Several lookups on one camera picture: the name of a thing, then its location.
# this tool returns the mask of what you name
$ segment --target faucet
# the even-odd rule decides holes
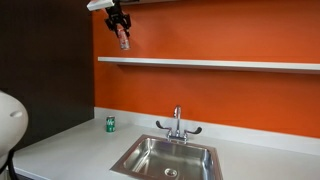
[[[180,136],[180,117],[181,117],[181,106],[177,105],[176,108],[174,109],[173,117],[177,119],[177,129],[175,135],[172,135],[172,128],[171,127],[162,127],[160,125],[159,121],[156,121],[156,125],[160,129],[167,129],[168,133],[166,135],[168,141],[171,141],[172,139],[174,140],[179,140],[179,141],[184,141],[184,143],[187,143],[188,141],[188,133],[189,134],[200,134],[202,131],[201,127],[198,127],[196,131],[188,131],[184,130],[184,135]]]

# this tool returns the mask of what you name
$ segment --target green can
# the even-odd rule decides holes
[[[114,132],[116,130],[115,123],[116,118],[114,116],[108,116],[106,119],[106,131],[107,132]]]

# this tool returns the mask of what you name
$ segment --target faucet spout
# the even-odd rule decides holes
[[[177,105],[174,109],[173,117],[177,119],[177,129],[176,129],[176,137],[180,137],[180,117],[181,117],[181,106]]]

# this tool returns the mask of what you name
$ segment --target faucet handle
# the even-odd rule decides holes
[[[156,121],[156,125],[157,125],[157,127],[158,128],[160,128],[160,129],[168,129],[169,131],[171,131],[171,127],[162,127],[161,125],[160,125],[160,122],[159,121]]]
[[[188,131],[188,130],[184,130],[184,134],[187,134],[187,133],[190,133],[190,134],[200,134],[202,131],[202,128],[201,127],[198,127],[198,129],[194,132],[192,131]]]

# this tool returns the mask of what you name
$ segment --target dark brown wall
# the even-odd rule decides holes
[[[87,0],[0,1],[0,89],[27,108],[18,148],[93,118]]]

